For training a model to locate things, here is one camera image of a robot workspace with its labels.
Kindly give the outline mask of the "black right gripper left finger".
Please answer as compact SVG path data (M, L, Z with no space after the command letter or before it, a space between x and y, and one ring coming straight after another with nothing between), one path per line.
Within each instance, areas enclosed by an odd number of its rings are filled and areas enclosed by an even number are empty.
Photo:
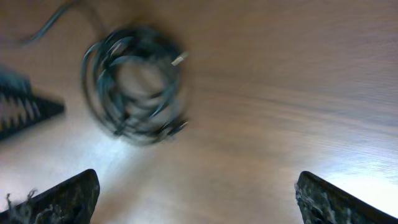
M90 224L100 183L94 169L87 169L51 189L31 190L24 202L15 205L7 194L8 209L1 212L2 224Z

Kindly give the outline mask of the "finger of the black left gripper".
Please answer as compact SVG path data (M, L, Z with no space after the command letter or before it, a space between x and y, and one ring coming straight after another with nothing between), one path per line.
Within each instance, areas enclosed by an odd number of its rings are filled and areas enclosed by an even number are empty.
M62 101L34 93L27 77L1 70L2 140L64 112Z

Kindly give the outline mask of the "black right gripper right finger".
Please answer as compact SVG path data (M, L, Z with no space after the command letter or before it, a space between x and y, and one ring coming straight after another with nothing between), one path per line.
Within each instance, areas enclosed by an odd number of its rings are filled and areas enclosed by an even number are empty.
M309 171L300 173L294 187L304 224L397 224L397 218Z

